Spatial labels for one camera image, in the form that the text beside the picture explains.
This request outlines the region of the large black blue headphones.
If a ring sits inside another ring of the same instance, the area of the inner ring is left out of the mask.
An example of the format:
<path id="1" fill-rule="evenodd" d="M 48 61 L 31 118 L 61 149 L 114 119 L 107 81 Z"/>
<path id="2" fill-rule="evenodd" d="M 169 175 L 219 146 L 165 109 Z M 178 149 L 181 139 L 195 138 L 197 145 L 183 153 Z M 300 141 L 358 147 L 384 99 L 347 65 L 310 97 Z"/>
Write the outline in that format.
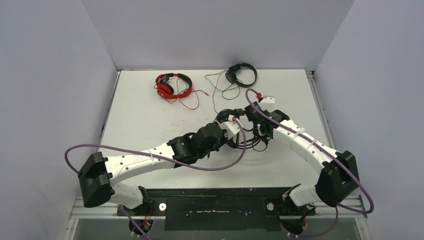
<path id="1" fill-rule="evenodd" d="M 223 123 L 223 122 L 226 122 L 226 121 L 230 121 L 233 118 L 233 116 L 241 117 L 241 116 L 244 116 L 244 115 L 245 115 L 245 112 L 241 108 L 237 108 L 237 109 L 233 109 L 233 110 L 226 108 L 226 109 L 223 109 L 223 110 L 221 110 L 220 112 L 217 113 L 213 122 Z M 263 152 L 268 148 L 269 138 L 267 138 L 267 137 L 255 137 L 253 135 L 253 125 L 250 129 L 244 127 L 243 130 L 244 130 L 245 133 L 251 133 L 252 137 L 242 141 L 242 137 L 241 137 L 240 133 L 238 133 L 235 136 L 235 139 L 233 139 L 233 140 L 238 142 L 238 147 L 231 147 L 232 149 L 242 150 L 244 143 L 246 143 L 246 149 L 247 150 L 252 149 L 256 152 Z M 262 149 L 262 150 L 256 149 L 256 146 L 260 143 L 264 143 L 264 149 Z"/>

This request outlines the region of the small black headphones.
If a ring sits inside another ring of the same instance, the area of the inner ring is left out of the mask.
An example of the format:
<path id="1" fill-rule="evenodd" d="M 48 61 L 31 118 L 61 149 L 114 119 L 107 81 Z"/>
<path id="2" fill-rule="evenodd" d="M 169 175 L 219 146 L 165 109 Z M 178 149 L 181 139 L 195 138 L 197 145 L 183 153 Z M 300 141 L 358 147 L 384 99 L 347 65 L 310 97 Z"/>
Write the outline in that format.
<path id="1" fill-rule="evenodd" d="M 242 90 L 256 84 L 258 71 L 253 65 L 242 62 L 232 65 L 226 70 L 206 74 L 204 79 L 212 86 L 213 111 L 218 113 L 223 108 L 220 102 L 236 100 Z"/>

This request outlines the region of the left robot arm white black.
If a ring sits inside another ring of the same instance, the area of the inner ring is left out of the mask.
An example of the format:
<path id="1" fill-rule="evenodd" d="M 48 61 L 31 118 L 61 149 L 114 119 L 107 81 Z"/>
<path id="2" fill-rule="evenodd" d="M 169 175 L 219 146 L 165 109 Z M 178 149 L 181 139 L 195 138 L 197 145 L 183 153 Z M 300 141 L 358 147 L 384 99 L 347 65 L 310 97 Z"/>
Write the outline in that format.
<path id="1" fill-rule="evenodd" d="M 131 186 L 123 181 L 162 169 L 191 166 L 219 151 L 242 127 L 235 121 L 209 123 L 195 133 L 175 137 L 157 147 L 120 156 L 91 154 L 78 171 L 83 205 L 94 208 L 105 203 L 123 205 L 137 215 L 150 207 L 148 194 L 142 186 Z"/>

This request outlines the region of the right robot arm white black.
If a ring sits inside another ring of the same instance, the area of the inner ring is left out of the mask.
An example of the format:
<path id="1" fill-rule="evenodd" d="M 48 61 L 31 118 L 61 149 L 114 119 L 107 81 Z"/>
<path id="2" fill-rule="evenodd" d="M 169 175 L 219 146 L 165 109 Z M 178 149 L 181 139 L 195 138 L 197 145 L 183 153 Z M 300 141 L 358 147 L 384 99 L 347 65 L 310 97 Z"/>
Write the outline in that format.
<path id="1" fill-rule="evenodd" d="M 314 203 L 336 207 L 358 188 L 356 158 L 350 151 L 340 152 L 322 144 L 280 110 L 260 112 L 260 107 L 254 104 L 245 107 L 244 112 L 255 126 L 255 134 L 281 141 L 319 175 L 317 183 L 297 184 L 282 195 L 287 213 L 295 214 L 303 206 Z"/>

